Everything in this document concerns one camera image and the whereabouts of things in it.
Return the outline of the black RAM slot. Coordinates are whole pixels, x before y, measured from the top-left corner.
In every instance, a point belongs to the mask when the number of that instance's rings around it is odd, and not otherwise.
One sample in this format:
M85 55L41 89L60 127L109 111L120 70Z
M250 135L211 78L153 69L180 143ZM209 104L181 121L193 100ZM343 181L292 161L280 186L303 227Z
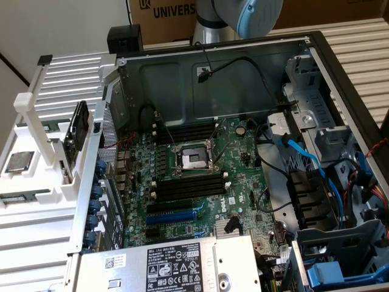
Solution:
M214 128L215 123L212 121L205 121L200 123L183 123L180 125L168 125L167 128L169 130L177 130L184 128Z
M188 132L171 131L170 134L171 135L169 135L167 131L158 132L156 137L159 141L170 140L171 136L174 140L177 141L192 141L196 139L206 139L212 134L212 131L188 131Z
M197 135L197 134L211 134L213 132L214 128L184 128L184 129L177 129L177 130L170 130L171 134L173 136L179 136L179 135Z

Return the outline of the black-latched RAM slot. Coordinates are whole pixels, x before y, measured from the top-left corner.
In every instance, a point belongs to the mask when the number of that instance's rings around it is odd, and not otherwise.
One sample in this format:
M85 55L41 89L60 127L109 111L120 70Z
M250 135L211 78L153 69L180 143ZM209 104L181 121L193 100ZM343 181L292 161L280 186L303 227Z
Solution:
M221 182L224 178L220 174L211 174L211 175L200 175L200 176L192 176L192 177L184 177L184 178L177 178L177 179L171 179L171 180L164 180L164 181L157 181L156 186L157 187L163 187L163 186L172 186L172 185L179 185L179 184L191 184L191 183L198 183L198 182Z
M223 184L208 184L203 186L172 186L167 188L158 188L157 196L161 198L188 197L196 198L200 196L212 196L225 193Z

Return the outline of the white-latched RAM slot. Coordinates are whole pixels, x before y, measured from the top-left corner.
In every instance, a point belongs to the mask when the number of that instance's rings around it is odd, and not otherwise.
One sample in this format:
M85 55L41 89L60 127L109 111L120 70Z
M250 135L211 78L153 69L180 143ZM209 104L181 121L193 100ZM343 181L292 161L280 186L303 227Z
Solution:
M208 184L223 184L225 186L225 183L227 182L228 180L224 178L223 181L221 182L196 182L196 183L191 183L191 184L179 184L179 185L172 185L172 186L203 186L203 185L208 185Z
M156 200L160 202L186 200L226 193L224 181L172 181L160 183L156 188Z

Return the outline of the CPU socket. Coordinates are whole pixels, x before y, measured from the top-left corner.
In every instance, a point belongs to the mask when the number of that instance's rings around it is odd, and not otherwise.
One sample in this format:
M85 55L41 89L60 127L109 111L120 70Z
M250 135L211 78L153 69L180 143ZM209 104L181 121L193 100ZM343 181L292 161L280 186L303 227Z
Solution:
M214 154L215 146L213 138L172 146L170 151L174 161L170 164L171 176L182 178L219 172Z

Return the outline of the thin metal locking lever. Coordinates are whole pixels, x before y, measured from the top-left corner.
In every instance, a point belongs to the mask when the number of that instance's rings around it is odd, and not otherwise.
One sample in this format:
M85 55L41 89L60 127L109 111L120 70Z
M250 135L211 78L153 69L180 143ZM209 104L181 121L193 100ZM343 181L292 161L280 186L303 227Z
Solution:
M161 113L159 113L157 110L154 111L154 118L155 118L155 122L156 122L156 125L157 125L157 128L159 129L160 132L163 132L165 131L166 134L170 137L170 140L171 140L171 150L176 153L177 152L177 146L176 146L176 143L173 139L173 136L170 132L170 130L168 129Z
M211 134L210 139L209 139L209 141L211 142L211 146L212 146L212 154L213 154L212 162L213 162L214 167L221 159L221 156L225 152L225 149L228 145L227 126L228 126L227 119L223 118L222 121L220 121L216 124L216 127L215 127L215 129L214 129L214 131Z

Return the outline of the green Dell motherboard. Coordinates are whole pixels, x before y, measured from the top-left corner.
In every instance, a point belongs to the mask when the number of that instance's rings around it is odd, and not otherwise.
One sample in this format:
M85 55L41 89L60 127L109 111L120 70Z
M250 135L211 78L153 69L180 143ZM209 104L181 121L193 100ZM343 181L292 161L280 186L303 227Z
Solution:
M146 207L163 203L156 200L156 182L177 179L171 176L170 164L174 161L170 151L171 140L157 139L160 132L154 124L149 130L124 128L119 133L118 152L129 150L131 160L125 161L126 175L124 202L125 229L123 244L127 248L155 243L172 242L215 236L217 220L237 215L243 227L241 235L249 235L256 251L269 259L280 255L280 246L288 240L289 233L275 219L276 206L270 202L264 164L257 160L259 135L251 119L227 119L228 145L216 164L228 181L222 195L192 198L194 206L204 203L196 220L170 224L147 225ZM243 137L236 135L236 128L244 127ZM145 238L145 230L159 228L159 238Z

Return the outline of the long black expansion slot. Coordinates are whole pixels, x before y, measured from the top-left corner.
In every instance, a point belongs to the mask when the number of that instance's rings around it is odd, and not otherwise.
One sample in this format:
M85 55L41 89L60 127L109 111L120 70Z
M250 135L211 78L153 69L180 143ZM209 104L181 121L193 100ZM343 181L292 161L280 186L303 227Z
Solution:
M149 204L146 207L147 214L174 212L193 208L192 200L176 200L163 203Z

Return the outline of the open PC case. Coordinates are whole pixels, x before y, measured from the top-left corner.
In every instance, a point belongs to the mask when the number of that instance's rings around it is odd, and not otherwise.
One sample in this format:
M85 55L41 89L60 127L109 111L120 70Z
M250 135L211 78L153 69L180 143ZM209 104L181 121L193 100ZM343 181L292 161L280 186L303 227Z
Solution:
M322 164L304 148L292 114L296 103L283 92L289 81L286 63L297 55L312 56L322 72L337 112L354 136L354 159ZM289 233L275 259L253 247L261 292L293 292L282 284L292 242L303 231L287 188L293 169L320 172L337 220L331 231L380 220L389 239L389 133L377 126L320 32L130 53L119 55L103 78L103 101L96 112L98 133L88 150L88 177L82 181L73 233L77 249L69 260L65 292L71 292L83 255L127 248L123 244L124 202L115 180L119 133L126 127L151 129L156 124L155 110L167 126L223 118L256 123L257 160L264 164L270 202L277 208L275 219ZM356 185L357 151L365 155L373 173L368 187ZM98 159L107 163L101 178L95 174ZM98 226L93 230L96 241L86 246L83 237L94 184L101 186L103 195L96 214Z

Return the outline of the blue expansion slot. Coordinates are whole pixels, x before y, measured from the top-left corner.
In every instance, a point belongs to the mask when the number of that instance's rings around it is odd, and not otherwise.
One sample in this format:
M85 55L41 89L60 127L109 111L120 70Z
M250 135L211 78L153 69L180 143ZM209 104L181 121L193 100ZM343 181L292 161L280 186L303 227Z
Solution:
M194 221L196 220L198 213L203 210L204 205L204 203L200 204L199 206L193 205L193 208L188 210L177 210L174 212L147 214L145 223L147 225L160 225L183 221Z

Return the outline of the silver ribbed heat sink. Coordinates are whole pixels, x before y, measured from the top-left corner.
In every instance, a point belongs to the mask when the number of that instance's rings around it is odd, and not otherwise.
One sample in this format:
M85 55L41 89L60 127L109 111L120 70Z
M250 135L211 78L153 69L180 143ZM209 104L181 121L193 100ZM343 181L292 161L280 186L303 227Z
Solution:
M215 236L217 239L231 238L239 236L239 229L235 229L231 233L226 233L225 226L229 222L229 219L217 220L215 223Z

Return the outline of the black card in rack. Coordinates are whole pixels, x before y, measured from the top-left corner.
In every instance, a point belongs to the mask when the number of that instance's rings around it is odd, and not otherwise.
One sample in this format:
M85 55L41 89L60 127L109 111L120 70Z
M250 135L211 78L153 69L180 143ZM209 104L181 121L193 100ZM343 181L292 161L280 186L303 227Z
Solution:
M67 138L72 141L75 149L81 151L88 133L89 124L89 110L85 100L77 103L74 115L72 117Z

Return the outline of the grey metal disk bay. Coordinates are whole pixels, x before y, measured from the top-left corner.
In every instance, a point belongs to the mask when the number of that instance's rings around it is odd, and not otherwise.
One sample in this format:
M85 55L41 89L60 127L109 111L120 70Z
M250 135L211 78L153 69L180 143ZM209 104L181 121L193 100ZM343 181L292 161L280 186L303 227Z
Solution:
M297 55L286 63L289 81L283 92L295 102L292 114L302 134L304 148L320 163L354 159L354 136L342 121L325 78L314 58Z

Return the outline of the printed cardboard box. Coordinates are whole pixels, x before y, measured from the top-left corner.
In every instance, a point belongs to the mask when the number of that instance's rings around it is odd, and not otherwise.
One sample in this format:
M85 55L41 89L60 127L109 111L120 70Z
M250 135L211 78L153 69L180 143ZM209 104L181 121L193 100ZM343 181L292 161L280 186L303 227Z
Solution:
M128 0L128 4L132 23L140 26L143 44L193 37L196 0Z

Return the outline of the green graphics card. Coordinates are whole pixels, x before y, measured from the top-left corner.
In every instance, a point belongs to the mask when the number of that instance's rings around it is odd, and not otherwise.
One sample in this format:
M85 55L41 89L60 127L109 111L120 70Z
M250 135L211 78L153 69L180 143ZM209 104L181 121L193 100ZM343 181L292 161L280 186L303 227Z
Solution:
M73 181L73 171L77 159L77 149L72 137L72 133L66 133L63 140L64 155L66 157L67 166L64 166L64 182L70 184Z

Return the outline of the black box device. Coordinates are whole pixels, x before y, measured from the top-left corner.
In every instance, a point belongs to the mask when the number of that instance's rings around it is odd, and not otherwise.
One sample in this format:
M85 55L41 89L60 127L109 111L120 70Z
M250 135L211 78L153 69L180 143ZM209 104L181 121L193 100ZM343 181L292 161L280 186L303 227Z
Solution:
M119 56L143 51L139 24L111 27L106 40L110 54Z

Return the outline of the silver power supply unit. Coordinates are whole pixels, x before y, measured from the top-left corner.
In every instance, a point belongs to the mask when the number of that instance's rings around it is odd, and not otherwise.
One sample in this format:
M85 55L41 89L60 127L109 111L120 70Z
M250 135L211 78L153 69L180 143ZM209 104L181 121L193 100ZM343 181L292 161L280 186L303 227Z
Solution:
M261 292L249 236L85 254L71 292Z

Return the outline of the white parts rack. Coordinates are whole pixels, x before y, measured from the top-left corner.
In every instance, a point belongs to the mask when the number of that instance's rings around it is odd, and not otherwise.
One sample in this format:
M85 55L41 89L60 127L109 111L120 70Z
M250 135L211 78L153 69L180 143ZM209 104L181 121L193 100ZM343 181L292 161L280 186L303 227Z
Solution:
M53 56L50 64L36 67L25 92L15 97L17 113L10 139L0 154L0 193L49 189L37 194L37 201L4 204L0 199L0 222L10 217L25 217L35 212L51 212L74 207L80 195L81 182L88 174L86 166L91 139L98 133L96 112L103 101L103 86L99 76L102 54ZM60 125L59 132L46 133L42 120L70 119L77 103L85 100L89 110L89 129L81 151L77 151L73 181L64 182L63 140L69 125ZM28 170L6 173L13 153L34 151Z

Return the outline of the blue-grey metal disk bay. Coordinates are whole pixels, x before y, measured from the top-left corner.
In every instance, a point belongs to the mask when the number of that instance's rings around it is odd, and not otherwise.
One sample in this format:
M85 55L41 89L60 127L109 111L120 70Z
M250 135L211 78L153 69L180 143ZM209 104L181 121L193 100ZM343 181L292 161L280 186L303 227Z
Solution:
M344 277L373 273L389 264L389 239L380 220L336 231L298 231L282 284L293 292L389 292L389 279L358 287L313 289L306 272L313 264L325 262L338 262Z

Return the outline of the silver CPU chip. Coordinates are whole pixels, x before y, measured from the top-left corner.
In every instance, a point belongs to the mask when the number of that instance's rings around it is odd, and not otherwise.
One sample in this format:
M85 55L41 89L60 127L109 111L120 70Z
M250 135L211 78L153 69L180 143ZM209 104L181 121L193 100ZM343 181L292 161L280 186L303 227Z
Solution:
M19 173L28 170L34 155L34 151L13 153L9 159L6 173Z

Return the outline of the blue plastic bay latch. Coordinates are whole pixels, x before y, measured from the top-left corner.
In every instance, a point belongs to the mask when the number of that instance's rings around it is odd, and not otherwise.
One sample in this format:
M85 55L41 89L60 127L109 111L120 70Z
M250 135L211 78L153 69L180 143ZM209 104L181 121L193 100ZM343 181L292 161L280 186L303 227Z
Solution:
M344 277L338 262L325 262L313 264L306 273L313 289L358 287L384 283L389 279L389 264L378 268L373 273Z

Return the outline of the plain brown cardboard box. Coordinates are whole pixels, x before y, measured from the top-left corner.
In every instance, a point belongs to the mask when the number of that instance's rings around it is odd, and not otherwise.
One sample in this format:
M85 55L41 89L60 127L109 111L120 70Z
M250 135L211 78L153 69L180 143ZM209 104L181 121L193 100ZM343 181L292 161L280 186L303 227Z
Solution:
M284 0L274 29L380 18L389 0Z

